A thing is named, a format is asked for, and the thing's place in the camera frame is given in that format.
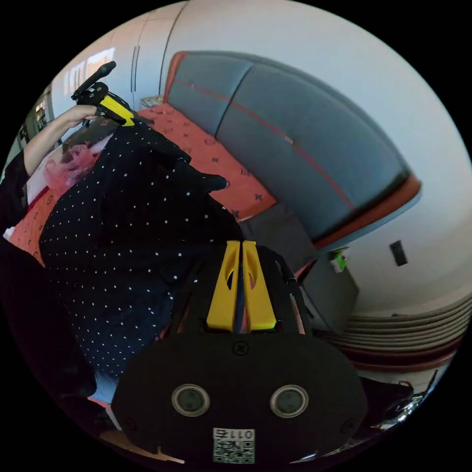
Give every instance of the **hand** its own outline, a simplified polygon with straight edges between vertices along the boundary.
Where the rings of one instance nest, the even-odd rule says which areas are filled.
[[[69,128],[75,128],[85,119],[95,119],[97,107],[93,105],[75,105],[71,109],[62,114],[62,119],[67,123]]]

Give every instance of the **person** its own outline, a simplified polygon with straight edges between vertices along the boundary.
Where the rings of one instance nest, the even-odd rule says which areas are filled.
[[[93,107],[73,107],[8,166],[0,197],[8,202],[2,204],[8,208],[1,220],[5,228],[26,213],[22,188],[47,150],[61,133],[94,113]],[[39,241],[45,267],[41,271],[35,264],[38,275],[28,285],[34,293],[31,302],[10,297],[8,310],[18,311],[23,304],[22,311],[29,313],[23,319],[29,320],[48,307],[50,317],[60,318],[54,329],[36,320],[36,332],[59,325],[68,330],[65,338],[70,352],[74,345],[74,361],[82,356],[76,365],[83,366],[85,358],[93,371],[93,381],[89,373],[87,381],[84,374],[79,379],[76,371],[77,382],[90,391],[97,381],[111,380],[104,399],[109,403],[132,355],[165,331],[173,300],[195,261],[215,244],[242,239],[234,217],[209,195],[226,184],[220,176],[192,168],[184,151],[146,124],[119,127],[92,171],[51,212]],[[2,272],[8,270],[5,264]],[[49,300],[44,300],[46,292]],[[9,297],[6,290],[2,302],[4,297]],[[51,346],[57,346],[57,336],[50,339]],[[43,364],[51,361],[43,359]]]
[[[0,231],[26,215],[26,183],[48,150],[96,108],[75,106],[34,136],[5,169],[0,184]],[[65,312],[45,284],[44,268],[30,254],[0,238],[0,301],[16,344],[33,375],[55,399],[87,397],[96,390],[93,369]]]

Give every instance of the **orange bedsheet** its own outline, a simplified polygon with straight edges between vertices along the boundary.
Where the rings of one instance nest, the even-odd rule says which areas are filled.
[[[12,244],[29,252],[42,265],[44,263],[39,251],[39,237],[55,204],[56,198],[52,190],[47,189],[27,215],[15,226],[15,231],[10,237]]]
[[[154,120],[153,128],[177,144],[191,158],[191,166],[228,181],[211,196],[233,213],[236,220],[255,216],[276,203],[265,187],[222,144],[169,104],[147,108],[140,115]]]

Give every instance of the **black star-print clothing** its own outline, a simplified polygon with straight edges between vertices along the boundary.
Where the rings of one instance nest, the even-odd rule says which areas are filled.
[[[225,188],[147,125],[120,127],[57,202],[40,239],[47,274],[91,365],[110,377],[154,341],[198,257],[242,239],[208,193]]]

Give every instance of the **gray upholstered headboard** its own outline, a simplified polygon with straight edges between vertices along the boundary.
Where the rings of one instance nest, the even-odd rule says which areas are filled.
[[[394,144],[359,107],[268,59],[177,53],[166,100],[292,208],[313,239],[380,205],[411,177]],[[413,201],[407,200],[400,207]]]

